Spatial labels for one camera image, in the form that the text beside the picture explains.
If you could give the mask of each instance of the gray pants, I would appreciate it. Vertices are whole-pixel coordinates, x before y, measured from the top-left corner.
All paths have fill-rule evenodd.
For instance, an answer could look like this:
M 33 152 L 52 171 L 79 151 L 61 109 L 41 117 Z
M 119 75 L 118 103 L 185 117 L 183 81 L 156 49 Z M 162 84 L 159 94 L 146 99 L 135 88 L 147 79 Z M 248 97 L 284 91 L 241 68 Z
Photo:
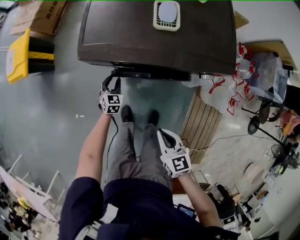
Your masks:
M 146 125 L 139 162 L 136 160 L 133 136 L 133 122 L 123 122 L 117 136 L 106 182 L 122 178 L 140 178 L 159 182 L 172 191 L 172 179 L 160 160 L 161 151 L 155 126 L 151 123 Z

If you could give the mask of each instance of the yellow lid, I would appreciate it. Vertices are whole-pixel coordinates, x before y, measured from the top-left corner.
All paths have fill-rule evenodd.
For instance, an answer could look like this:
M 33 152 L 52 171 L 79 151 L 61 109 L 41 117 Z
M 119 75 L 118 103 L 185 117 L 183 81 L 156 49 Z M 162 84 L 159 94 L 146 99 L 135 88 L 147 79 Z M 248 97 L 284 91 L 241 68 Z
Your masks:
M 14 83 L 28 75 L 28 48 L 30 29 L 20 36 L 9 48 L 6 56 L 6 76 Z

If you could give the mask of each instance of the yellow and black storage box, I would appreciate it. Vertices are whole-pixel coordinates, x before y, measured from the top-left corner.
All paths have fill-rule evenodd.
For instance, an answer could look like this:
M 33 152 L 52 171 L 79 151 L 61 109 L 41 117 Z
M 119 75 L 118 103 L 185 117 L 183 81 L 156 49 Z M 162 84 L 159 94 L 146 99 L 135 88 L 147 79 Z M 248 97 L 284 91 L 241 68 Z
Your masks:
M 6 76 L 14 83 L 31 73 L 53 71 L 54 44 L 30 37 L 30 29 L 9 48 L 6 57 Z

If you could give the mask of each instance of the gray floor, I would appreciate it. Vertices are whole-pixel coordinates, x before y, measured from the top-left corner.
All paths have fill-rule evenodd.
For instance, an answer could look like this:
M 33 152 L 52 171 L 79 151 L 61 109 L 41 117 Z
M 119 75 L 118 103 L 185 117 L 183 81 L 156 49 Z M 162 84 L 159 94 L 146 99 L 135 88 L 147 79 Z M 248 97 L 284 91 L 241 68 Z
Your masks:
M 6 52 L 0 52 L 0 141 L 5 151 L 1 153 L 2 164 L 9 167 L 22 154 L 34 179 L 45 188 L 56 170 L 67 185 L 74 179 L 80 148 L 100 116 L 100 83 L 112 69 L 77 59 L 84 7 L 85 2 L 72 2 L 62 19 L 54 39 L 54 73 L 28 76 L 9 84 L 5 73 Z M 0 47 L 17 39 L 8 34 L 16 15 L 17 9 L 9 14 L 0 30 Z M 137 156 L 149 109 L 160 112 L 159 127 L 179 133 L 193 92 L 194 89 L 180 82 L 122 79 L 125 104 L 130 104 L 135 114 Z M 76 114 L 84 118 L 77 119 Z M 115 131 L 111 123 L 108 143 Z

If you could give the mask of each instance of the black shoe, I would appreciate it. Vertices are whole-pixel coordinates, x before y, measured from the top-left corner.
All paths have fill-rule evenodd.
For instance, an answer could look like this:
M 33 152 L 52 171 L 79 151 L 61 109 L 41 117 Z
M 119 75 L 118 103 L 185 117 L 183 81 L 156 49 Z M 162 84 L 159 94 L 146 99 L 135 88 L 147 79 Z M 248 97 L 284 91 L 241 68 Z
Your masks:
M 133 122 L 133 114 L 130 106 L 125 105 L 121 110 L 122 122 Z
M 152 123 L 154 126 L 157 126 L 159 120 L 159 113 L 156 110 L 152 110 L 148 117 L 148 123 Z

